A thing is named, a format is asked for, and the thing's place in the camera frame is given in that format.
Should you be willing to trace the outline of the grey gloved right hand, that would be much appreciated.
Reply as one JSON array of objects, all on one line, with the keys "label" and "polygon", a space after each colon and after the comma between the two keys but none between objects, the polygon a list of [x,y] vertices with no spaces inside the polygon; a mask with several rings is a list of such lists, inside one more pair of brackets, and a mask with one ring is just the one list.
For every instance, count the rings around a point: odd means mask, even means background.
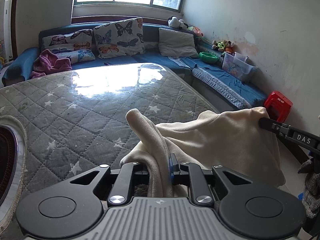
[{"label": "grey gloved right hand", "polygon": [[311,157],[304,162],[298,169],[298,174],[306,174],[302,203],[307,217],[314,219],[319,213],[319,164],[316,159]]}]

